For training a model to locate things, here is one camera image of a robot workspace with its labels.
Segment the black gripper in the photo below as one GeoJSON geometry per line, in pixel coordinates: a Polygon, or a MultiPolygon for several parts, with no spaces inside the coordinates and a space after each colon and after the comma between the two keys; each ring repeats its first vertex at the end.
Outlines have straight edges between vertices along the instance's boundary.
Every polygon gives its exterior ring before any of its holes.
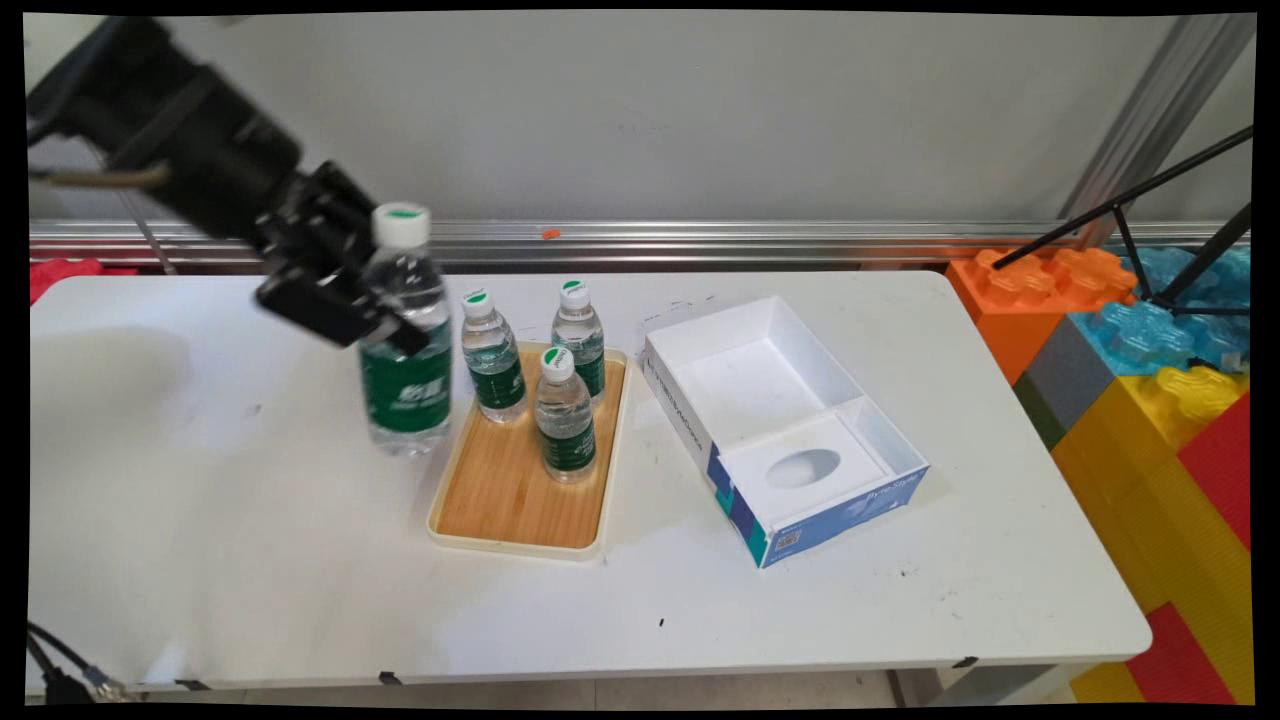
{"type": "Polygon", "coordinates": [[[361,284],[376,204],[333,160],[297,170],[300,142],[148,15],[109,15],[28,92],[29,138],[79,137],[114,172],[165,167],[155,201],[219,240],[255,243],[274,272],[257,305],[346,348],[422,352],[430,334],[361,284]]]}

